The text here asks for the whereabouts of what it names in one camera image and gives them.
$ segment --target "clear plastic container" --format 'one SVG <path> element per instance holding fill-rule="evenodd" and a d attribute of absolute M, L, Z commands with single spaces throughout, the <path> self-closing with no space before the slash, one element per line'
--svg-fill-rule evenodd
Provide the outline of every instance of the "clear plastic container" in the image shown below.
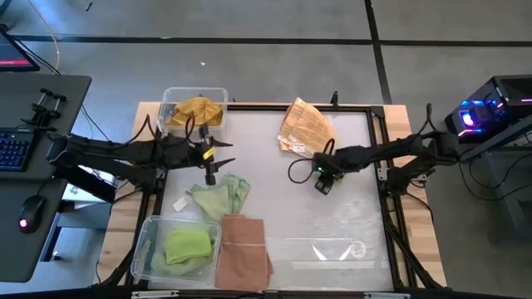
<path fill-rule="evenodd" d="M 214 240 L 213 252 L 210 256 L 212 257 L 212 262 L 205 267 L 180 276 L 169 271 L 153 270 L 151 267 L 151 259 L 154 253 L 165 252 L 166 236 L 170 232 L 180 228 L 204 229 L 209 233 L 211 240 Z M 222 228 L 214 222 L 149 216 L 142 224 L 133 262 L 131 263 L 131 274 L 135 278 L 152 282 L 170 282 L 198 286 L 212 284 L 218 265 L 221 236 Z"/>
<path fill-rule="evenodd" d="M 188 99 L 203 96 L 209 100 L 222 105 L 222 121 L 220 125 L 210 125 L 209 132 L 217 140 L 222 136 L 221 131 L 225 126 L 225 118 L 227 115 L 227 103 L 228 103 L 228 93 L 224 88 L 219 87 L 171 87 L 165 91 L 163 95 L 163 102 L 160 105 L 159 109 L 159 119 L 158 126 L 163 132 L 163 135 L 168 133 L 185 137 L 185 127 L 180 125 L 167 125 L 168 121 L 174 115 L 175 105 L 185 102 Z M 193 141 L 199 141 L 200 135 L 198 133 L 199 126 L 196 125 L 192 131 L 190 138 Z"/>

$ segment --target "keyboard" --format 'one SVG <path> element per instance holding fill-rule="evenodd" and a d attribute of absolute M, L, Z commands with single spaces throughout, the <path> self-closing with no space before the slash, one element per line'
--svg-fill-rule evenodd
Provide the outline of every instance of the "keyboard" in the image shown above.
<path fill-rule="evenodd" d="M 0 128 L 0 171 L 25 171 L 34 137 L 32 130 Z"/>

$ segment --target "gray floor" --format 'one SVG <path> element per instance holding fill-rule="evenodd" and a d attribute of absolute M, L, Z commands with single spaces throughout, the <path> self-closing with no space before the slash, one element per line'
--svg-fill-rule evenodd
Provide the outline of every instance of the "gray floor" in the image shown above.
<path fill-rule="evenodd" d="M 13 34 L 46 36 L 26 1 L 15 0 L 0 21 Z M 363 0 L 95 1 L 34 0 L 59 35 L 116 37 L 370 38 Z M 527 0 L 372 0 L 381 39 L 532 41 Z M 28 42 L 51 63 L 50 42 Z M 61 43 L 61 71 L 89 75 L 86 107 L 114 140 L 131 134 L 140 100 L 159 100 L 170 86 L 223 86 L 239 101 L 382 103 L 371 46 Z M 442 120 L 493 75 L 532 73 L 532 47 L 383 47 L 395 104 L 408 108 L 413 129 Z M 89 135 L 84 119 L 75 126 Z M 501 222 L 496 203 L 473 199 L 458 169 L 439 168 L 427 187 L 450 287 L 459 291 L 532 297 L 529 244 L 492 246 Z M 66 261 L 40 263 L 28 284 L 0 292 L 84 287 L 92 283 L 102 236 L 65 230 L 57 249 Z"/>

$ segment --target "green cloth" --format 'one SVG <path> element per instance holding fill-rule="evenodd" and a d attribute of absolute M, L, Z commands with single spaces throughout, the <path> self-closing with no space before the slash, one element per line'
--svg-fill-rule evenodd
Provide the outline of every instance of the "green cloth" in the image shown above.
<path fill-rule="evenodd" d="M 225 214 L 239 213 L 248 196 L 251 185 L 236 175 L 226 174 L 220 184 L 213 188 L 192 186 L 192 198 L 215 222 L 220 222 Z"/>
<path fill-rule="evenodd" d="M 175 264 L 191 257 L 207 257 L 213 248 L 209 233 L 202 229 L 176 229 L 166 236 L 166 263 Z"/>
<path fill-rule="evenodd" d="M 173 275 L 180 276 L 202 267 L 206 267 L 212 262 L 212 260 L 212 256 L 191 257 L 184 262 L 169 265 L 166 263 L 164 253 L 156 252 L 151 258 L 151 270 L 157 272 L 170 272 Z"/>

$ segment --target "tan cloth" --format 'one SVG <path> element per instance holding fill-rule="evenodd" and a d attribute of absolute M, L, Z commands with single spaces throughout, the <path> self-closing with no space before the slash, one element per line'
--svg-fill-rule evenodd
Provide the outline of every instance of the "tan cloth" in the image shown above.
<path fill-rule="evenodd" d="M 244 215 L 222 218 L 222 244 L 215 286 L 256 292 L 268 289 L 273 265 L 266 252 L 264 222 Z"/>
<path fill-rule="evenodd" d="M 220 104 L 216 104 L 206 97 L 195 97 L 176 105 L 174 116 L 167 125 L 185 126 L 191 115 L 194 115 L 195 125 L 220 125 L 222 114 Z"/>
<path fill-rule="evenodd" d="M 323 152 L 330 139 L 336 139 L 334 129 L 313 105 L 297 98 L 288 108 L 278 135 L 281 150 L 293 151 L 306 158 Z"/>

